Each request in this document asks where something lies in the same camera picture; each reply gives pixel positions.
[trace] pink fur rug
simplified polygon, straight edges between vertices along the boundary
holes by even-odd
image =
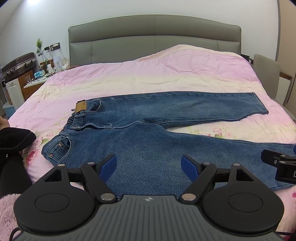
[[[11,231],[17,227],[13,205],[20,194],[12,194],[0,199],[0,241],[8,241]]]

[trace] wall outlet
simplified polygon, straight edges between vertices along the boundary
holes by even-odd
[[[52,50],[57,50],[61,48],[61,45],[59,43],[52,44],[50,46],[45,47],[44,50],[49,51],[49,48],[52,48]]]

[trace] bed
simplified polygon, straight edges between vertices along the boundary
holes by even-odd
[[[169,131],[252,142],[296,143],[296,125],[263,89],[240,56],[241,28],[174,15],[136,15],[69,28],[71,66],[50,77],[10,118],[37,139],[24,150],[33,182],[52,168],[42,155],[77,101],[95,97],[164,92],[255,92],[268,115],[241,121],[169,128]],[[279,231],[295,230],[296,188],[276,191],[285,205]]]

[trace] gray leather headboard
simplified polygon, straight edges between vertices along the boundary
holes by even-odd
[[[241,54],[239,26],[187,16],[109,18],[68,32],[71,66],[134,60],[177,44]]]

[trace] person's hand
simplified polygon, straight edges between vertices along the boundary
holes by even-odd
[[[7,119],[4,119],[0,116],[0,130],[3,128],[10,127],[10,124]]]

